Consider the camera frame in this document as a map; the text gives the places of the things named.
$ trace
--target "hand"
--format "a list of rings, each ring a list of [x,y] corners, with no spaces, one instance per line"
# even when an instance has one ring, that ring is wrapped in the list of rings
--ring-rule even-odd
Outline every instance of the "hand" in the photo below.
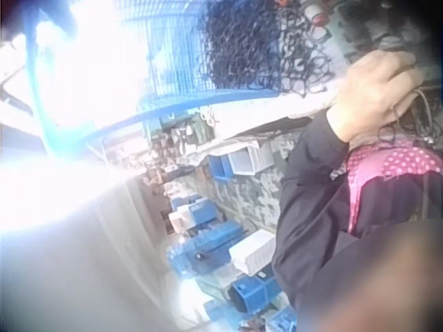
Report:
[[[353,64],[337,103],[327,112],[338,138],[349,142],[395,121],[396,114],[402,116],[417,97],[412,91],[423,82],[422,74],[411,68],[414,63],[409,53],[375,50]]]

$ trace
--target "person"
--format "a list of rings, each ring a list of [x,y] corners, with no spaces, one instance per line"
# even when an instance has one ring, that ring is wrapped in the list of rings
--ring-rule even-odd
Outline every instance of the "person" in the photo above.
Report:
[[[442,226],[442,220],[396,225],[334,256],[309,287],[297,331],[442,331]],[[325,296],[336,273],[346,287]]]
[[[350,142],[408,110],[423,82],[414,64],[405,52],[376,50],[362,57],[350,67],[336,104],[305,128],[289,157],[273,269],[294,308],[336,252],[341,234],[360,238],[406,222],[416,211],[442,216],[437,154],[407,136],[350,152]],[[346,173],[332,180],[343,163]]]

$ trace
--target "fingers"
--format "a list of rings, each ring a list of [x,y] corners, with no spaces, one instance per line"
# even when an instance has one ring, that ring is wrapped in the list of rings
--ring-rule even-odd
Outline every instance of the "fingers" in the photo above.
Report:
[[[415,56],[407,52],[384,52],[371,76],[378,82],[385,82],[415,63]]]
[[[390,105],[400,103],[413,89],[423,83],[423,75],[417,69],[404,71],[392,78],[386,85],[387,102]]]
[[[377,66],[380,62],[380,59],[384,57],[386,52],[384,50],[374,50],[364,57],[362,57],[359,61],[355,62],[352,66],[364,68],[368,72]]]
[[[397,117],[400,118],[411,106],[414,99],[418,96],[418,93],[411,92],[405,98],[395,105],[395,112],[391,109],[388,114],[388,122],[394,122]]]

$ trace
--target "wall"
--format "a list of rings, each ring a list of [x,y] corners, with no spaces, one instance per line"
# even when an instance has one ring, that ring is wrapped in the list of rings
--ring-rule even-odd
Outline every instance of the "wall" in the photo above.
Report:
[[[163,310],[159,255],[135,202],[119,185],[65,219],[1,234],[5,327],[176,331]]]

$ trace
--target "pink polka dot fabric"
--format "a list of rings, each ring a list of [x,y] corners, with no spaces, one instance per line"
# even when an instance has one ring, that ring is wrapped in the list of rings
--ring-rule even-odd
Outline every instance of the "pink polka dot fabric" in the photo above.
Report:
[[[347,231],[354,234],[359,217],[363,186],[371,179],[390,179],[404,174],[442,173],[442,160],[433,152],[414,147],[410,140],[399,140],[393,147],[380,142],[351,152],[346,163],[350,186],[350,222]]]

